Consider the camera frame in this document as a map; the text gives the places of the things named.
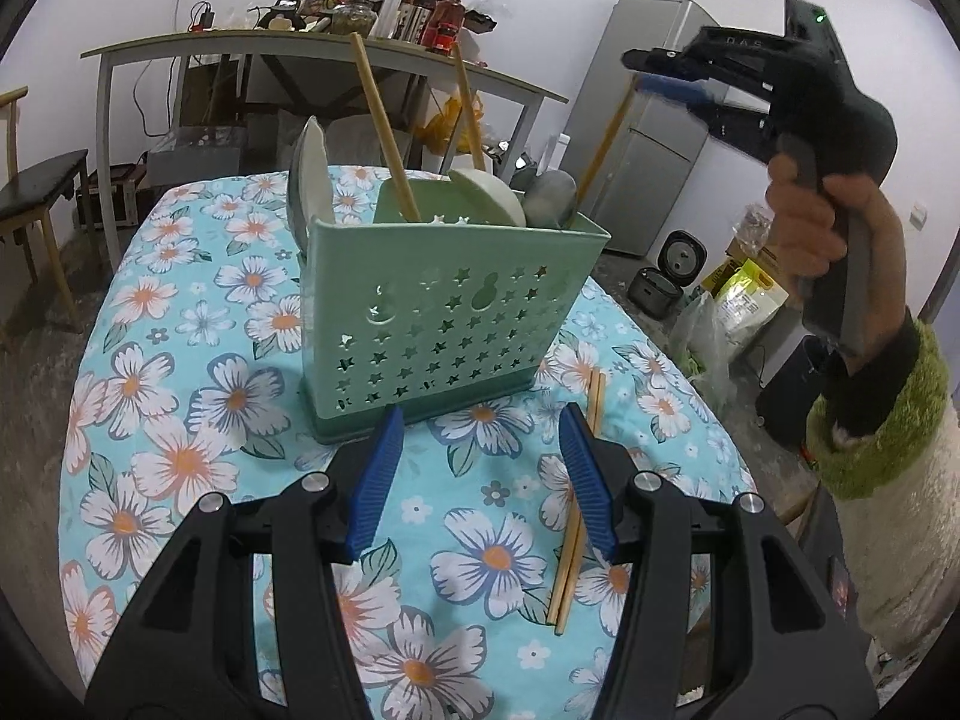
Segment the person's right hand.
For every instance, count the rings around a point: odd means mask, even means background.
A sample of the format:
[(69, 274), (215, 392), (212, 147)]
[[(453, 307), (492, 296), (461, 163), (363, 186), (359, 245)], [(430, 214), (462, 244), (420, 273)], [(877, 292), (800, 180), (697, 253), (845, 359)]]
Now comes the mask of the person's right hand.
[(800, 278), (823, 277), (846, 254), (833, 231), (840, 206), (871, 230), (871, 271), (867, 284), (864, 351), (844, 356), (850, 374), (869, 364), (900, 332), (907, 313), (907, 249), (903, 226), (884, 192), (866, 176), (832, 174), (823, 179), (827, 195), (797, 183), (797, 164), (786, 154), (768, 163), (766, 203), (773, 211), (768, 245), (778, 259), (782, 284), (799, 296)]

